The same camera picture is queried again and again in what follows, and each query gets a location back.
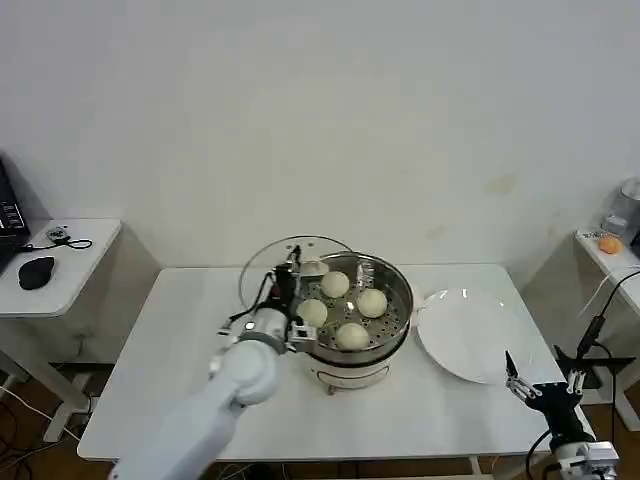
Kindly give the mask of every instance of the white table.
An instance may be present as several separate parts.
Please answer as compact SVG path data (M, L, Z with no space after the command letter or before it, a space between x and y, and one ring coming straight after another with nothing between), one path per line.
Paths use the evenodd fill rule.
M51 245L45 233L55 226L64 226L72 240L90 239L93 245L84 250L62 246L51 250L22 253L17 255L0 275L0 351L63 400L45 434L46 441L59 438L62 427L72 413L86 412L90 409L91 399L82 392L89 376L78 375L73 383L66 380L46 359L34 351L19 329L14 328L15 322L20 322L23 318L36 317L51 317L51 321L55 322L53 317L66 313L116 238L120 231L120 221L51 220L33 235L29 243L36 247ZM40 289L23 290L18 284L18 270L25 262L44 256L55 258L51 280Z
M585 249L593 261L605 275L611 274L610 281L616 284L634 270L630 265L640 264L640 259L631 250L625 249L617 255L609 255L598 248L598 229L581 229L576 232L578 243ZM620 295L631 309L640 315L640 275L625 281L618 289ZM597 367L594 372L602 382L599 390L587 391L583 398L583 405L610 403L613 393L611 373L605 367ZM640 380L640 362L635 361L618 375L616 385L616 410L628 430L640 431L640 418L625 395L625 390Z
M563 380L502 267L400 269L423 295L452 286L479 287L495 295L517 313L521 335L531 347L533 361L519 366L522 375L532 382ZM131 452L177 402L202 388L220 341L216 330L241 308L239 273L225 268L160 273L82 437L80 456L115 460ZM506 387L469 383L443 370L422 350L414 332L394 356L390 375L363 390L327 396L300 363L294 354L283 359L279 390L242 415L221 460L523 454L547 429L542 415L524 407ZM548 444L541 449L548 450Z

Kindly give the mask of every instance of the white side table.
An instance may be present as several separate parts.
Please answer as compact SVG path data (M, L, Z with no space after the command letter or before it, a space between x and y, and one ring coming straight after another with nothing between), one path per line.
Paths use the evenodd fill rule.
M45 433L44 439L48 442L60 438L73 413L91 411L92 401L82 392L90 375L80 374L69 382L34 351L13 324L36 317L51 318L55 322L54 317L66 313L120 231L120 221L116 219L52 220L30 243L36 247L50 245L45 232L59 225L67 229L72 239L89 239L93 245L84 250L62 246L19 254L0 275L0 351L63 400ZM38 290L23 290L18 285L18 270L25 262L43 256L55 258L51 280Z
M586 250L593 261L605 275L611 274L610 281L615 285L625 276L633 273L630 265L640 264L640 259L625 248L617 255L609 255L598 248L598 230L580 229L576 232L578 243ZM619 294L628 303L636 315L640 315L640 275L630 278L618 289ZM611 373L605 367L596 367L595 374L602 382L598 390L585 390L582 405L611 403L613 398L613 381ZM640 362L636 360L622 370L617 378L616 410L629 431L640 431L640 418L625 395L625 390L640 380Z

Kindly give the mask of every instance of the wooden floor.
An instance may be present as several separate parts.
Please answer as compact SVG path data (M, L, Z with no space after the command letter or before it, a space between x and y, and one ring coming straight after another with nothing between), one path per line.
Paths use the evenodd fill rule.
M16 385L14 391L36 408L51 414L57 406L56 398L38 382L31 380L26 384ZM628 396L634 407L640 411L640 384L629 390ZM18 428L12 446L19 449L33 449L45 444L40 442L47 421L27 410L17 401L4 396L5 403L16 415ZM600 439L609 439L610 410L608 406L586 407L587 413L596 434ZM81 419L76 419L76 424L81 424ZM0 407L0 437L9 441L14 431L14 421L10 414ZM616 448L621 457L618 469L619 478L622 480L635 480L640 478L640 432L630 433L622 422L616 423ZM0 440L0 451L5 450L5 444ZM6 458L0 461L0 480L27 480L29 472L24 465L17 471L18 465L6 469L14 458ZM509 459L482 458L480 464L485 473L491 472L491 465L499 468ZM76 442L69 439L48 450L33 454L27 461L32 471L34 480L105 480L112 465L109 463L87 462L76 455ZM211 469L203 476L203 479L217 479L222 468L228 467L225 475L232 474L236 467L226 464L212 465ZM263 466L265 471L271 472L275 478L282 476L282 465L271 464ZM298 463L287 464L286 474L290 479L312 478L376 478L376 477L413 477L457 475L471 473L466 459L442 459L442 460L398 460L398 461L365 461L365 462L329 462L329 463ZM534 470L534 477L541 478L541 468ZM252 478L264 478L258 472L254 472Z

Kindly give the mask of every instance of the glass jar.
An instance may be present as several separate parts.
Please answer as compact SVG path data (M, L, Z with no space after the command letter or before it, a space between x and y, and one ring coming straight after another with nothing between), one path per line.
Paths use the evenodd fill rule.
M622 236L633 227L640 211L640 177L630 178L622 184L600 227L612 235Z

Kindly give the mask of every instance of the black mouse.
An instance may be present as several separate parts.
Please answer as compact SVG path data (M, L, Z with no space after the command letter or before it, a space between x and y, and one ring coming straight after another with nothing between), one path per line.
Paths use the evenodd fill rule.
M51 271L55 263L53 257L40 257L28 261L18 270L18 283L23 290L44 287L51 279Z

